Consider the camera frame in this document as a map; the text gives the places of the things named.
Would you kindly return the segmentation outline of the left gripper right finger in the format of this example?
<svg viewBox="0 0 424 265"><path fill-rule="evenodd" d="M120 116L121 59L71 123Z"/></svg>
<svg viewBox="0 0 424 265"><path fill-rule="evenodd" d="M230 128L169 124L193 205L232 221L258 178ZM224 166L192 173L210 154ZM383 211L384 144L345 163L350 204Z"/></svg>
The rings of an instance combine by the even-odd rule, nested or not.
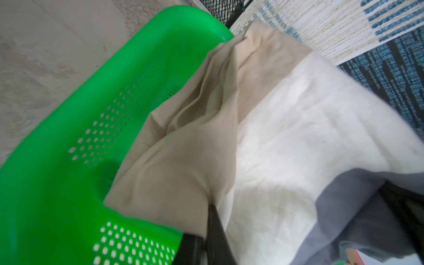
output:
<svg viewBox="0 0 424 265"><path fill-rule="evenodd" d="M208 265L237 265L215 205L208 205L206 236Z"/></svg>

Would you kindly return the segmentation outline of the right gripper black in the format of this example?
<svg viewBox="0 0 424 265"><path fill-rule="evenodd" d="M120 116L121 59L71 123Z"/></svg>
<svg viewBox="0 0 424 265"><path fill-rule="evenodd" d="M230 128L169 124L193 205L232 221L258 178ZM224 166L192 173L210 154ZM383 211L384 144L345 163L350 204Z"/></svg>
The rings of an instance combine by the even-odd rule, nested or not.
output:
<svg viewBox="0 0 424 265"><path fill-rule="evenodd" d="M424 260L424 186L385 182L380 195L406 232L420 261Z"/></svg>

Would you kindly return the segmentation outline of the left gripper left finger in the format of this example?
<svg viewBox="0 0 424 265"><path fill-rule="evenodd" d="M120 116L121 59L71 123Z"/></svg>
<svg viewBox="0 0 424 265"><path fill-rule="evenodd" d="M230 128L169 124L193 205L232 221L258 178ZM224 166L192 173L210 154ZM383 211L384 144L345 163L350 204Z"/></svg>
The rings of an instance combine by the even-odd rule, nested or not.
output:
<svg viewBox="0 0 424 265"><path fill-rule="evenodd" d="M200 265L204 244L202 237L184 233L172 265Z"/></svg>

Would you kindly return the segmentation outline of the beige white grey pillowcase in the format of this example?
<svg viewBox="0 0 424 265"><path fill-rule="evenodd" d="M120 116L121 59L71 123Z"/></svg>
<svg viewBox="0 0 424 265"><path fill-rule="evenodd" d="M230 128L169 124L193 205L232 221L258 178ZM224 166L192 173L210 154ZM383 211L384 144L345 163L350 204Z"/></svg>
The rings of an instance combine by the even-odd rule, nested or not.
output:
<svg viewBox="0 0 424 265"><path fill-rule="evenodd" d="M216 206L240 265L415 254L379 190L424 193L424 144L386 102L259 21L152 111L103 203L206 239Z"/></svg>

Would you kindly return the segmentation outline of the green plastic basket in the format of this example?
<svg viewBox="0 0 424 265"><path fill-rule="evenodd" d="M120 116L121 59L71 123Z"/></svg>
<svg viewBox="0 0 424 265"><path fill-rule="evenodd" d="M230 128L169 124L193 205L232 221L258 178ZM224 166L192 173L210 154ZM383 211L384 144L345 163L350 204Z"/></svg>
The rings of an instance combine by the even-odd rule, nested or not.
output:
<svg viewBox="0 0 424 265"><path fill-rule="evenodd" d="M148 114L232 38L207 12L167 8L26 137L1 168L1 264L171 265L180 231L103 200Z"/></svg>

